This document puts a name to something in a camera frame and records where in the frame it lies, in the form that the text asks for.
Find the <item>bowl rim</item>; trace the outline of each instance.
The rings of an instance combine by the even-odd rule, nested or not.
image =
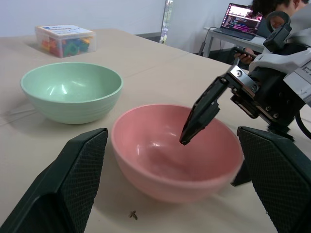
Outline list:
[[[109,69],[111,71],[113,71],[114,73],[117,74],[117,76],[120,78],[121,80],[121,84],[119,86],[119,88],[117,90],[115,90],[114,92],[112,92],[111,94],[109,95],[106,95],[106,96],[103,96],[103,97],[100,97],[100,98],[97,98],[97,99],[94,99],[94,100],[86,100],[86,101],[77,101],[77,102],[72,102],[72,101],[57,101],[57,100],[49,100],[47,98],[43,98],[43,97],[38,97],[36,95],[33,95],[31,94],[24,86],[24,80],[26,78],[26,76],[28,76],[31,72],[35,71],[36,69],[39,69],[39,68],[43,68],[43,67],[48,67],[48,66],[54,66],[54,65],[59,65],[59,64],[86,64],[86,65],[92,65],[92,66],[98,66],[98,67],[103,67],[103,68],[106,68],[106,69]],[[51,63],[51,64],[47,64],[47,65],[43,65],[43,66],[40,66],[40,67],[37,67],[37,68],[34,68],[30,71],[28,71],[26,74],[24,74],[24,76],[20,79],[20,82],[19,82],[20,86],[21,86],[21,89],[29,96],[35,98],[35,99],[38,99],[38,100],[43,100],[43,101],[47,101],[47,102],[53,102],[53,103],[69,103],[69,104],[77,104],[77,103],[89,103],[89,102],[95,102],[95,101],[98,101],[98,100],[103,100],[103,99],[106,99],[110,96],[113,96],[115,94],[117,94],[122,88],[123,88],[123,78],[121,77],[121,75],[110,69],[110,68],[107,68],[107,67],[104,67],[104,66],[101,66],[101,65],[98,65],[98,64],[94,64],[94,63],[87,63],[87,62],[57,62],[57,63]]]
[[[111,131],[111,143],[112,143],[112,147],[113,149],[117,152],[117,155],[115,154],[115,156],[120,157],[126,164],[128,164],[128,166],[130,166],[133,170],[135,170],[136,172],[140,173],[143,176],[146,176],[147,178],[151,179],[151,180],[155,180],[156,182],[159,183],[164,183],[164,184],[168,184],[170,186],[175,186],[175,187],[182,187],[182,188],[207,188],[207,187],[211,187],[211,186],[218,186],[220,183],[226,183],[228,182],[228,179],[232,178],[233,175],[236,175],[238,173],[238,171],[240,170],[242,163],[243,163],[243,159],[244,159],[244,155],[243,155],[243,150],[242,147],[240,145],[240,142],[238,140],[238,138],[236,137],[236,135],[230,130],[229,127],[227,127],[224,123],[222,123],[220,120],[214,118],[213,120],[217,121],[218,123],[220,123],[222,126],[224,126],[228,133],[230,133],[234,140],[236,141],[236,143],[239,145],[239,154],[241,156],[241,165],[236,168],[236,169],[232,169],[230,172],[217,177],[217,178],[213,178],[210,180],[203,180],[203,181],[178,181],[178,180],[170,180],[167,178],[163,178],[163,177],[159,177],[157,175],[154,175],[153,173],[146,171],[145,169],[142,169],[138,166],[133,165],[132,163],[130,163],[129,160],[127,160],[126,158],[124,158],[122,156],[122,154],[120,153],[119,148],[116,146],[116,136],[115,136],[115,127],[118,124],[118,122],[125,116],[127,115],[129,112],[134,111],[136,109],[139,108],[143,108],[143,107],[148,107],[148,106],[155,106],[155,105],[166,105],[166,106],[173,106],[173,107],[182,107],[182,108],[187,108],[189,110],[191,110],[191,108],[184,106],[184,105],[178,105],[178,104],[166,104],[166,103],[156,103],[156,104],[146,104],[146,105],[141,105],[135,108],[132,108],[128,111],[126,111],[125,113],[123,113],[113,124],[112,126],[112,131]]]

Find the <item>hair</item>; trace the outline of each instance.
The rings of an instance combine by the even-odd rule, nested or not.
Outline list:
[[[303,3],[308,4],[309,0],[301,0]],[[252,16],[263,15],[267,16],[269,13],[276,10],[280,4],[289,6],[291,0],[253,0],[252,3]]]

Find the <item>beige table surface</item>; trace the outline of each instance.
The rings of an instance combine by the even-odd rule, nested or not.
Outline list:
[[[33,43],[33,37],[0,38],[0,224],[68,140],[101,127],[110,130],[118,116],[142,104],[192,106],[215,77],[229,67],[117,30],[98,31],[97,52],[65,59],[39,52]],[[32,110],[19,87],[21,76],[37,66],[65,61],[97,63],[124,77],[121,97],[105,118],[84,125],[64,125]],[[263,120],[252,120],[242,112],[230,101],[230,96],[226,91],[219,100],[218,119],[234,131],[240,125],[266,128]],[[296,144],[310,154],[311,143],[295,123],[291,128]],[[133,209],[137,211],[137,221],[128,217]],[[250,183],[238,188],[228,186],[212,198],[183,205],[161,203],[141,194],[123,177],[108,141],[99,191],[85,232],[276,233],[276,230]]]

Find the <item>pink bowl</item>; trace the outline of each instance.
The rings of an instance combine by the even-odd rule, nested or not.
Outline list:
[[[234,133],[214,119],[189,144],[179,142],[190,108],[145,105],[114,124],[114,154],[126,178],[162,201],[192,202],[229,184],[243,162]]]

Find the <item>green bowl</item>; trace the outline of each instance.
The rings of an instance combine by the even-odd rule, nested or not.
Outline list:
[[[88,63],[55,63],[28,72],[21,88],[47,118],[83,124],[106,115],[117,102],[123,80],[116,72]]]

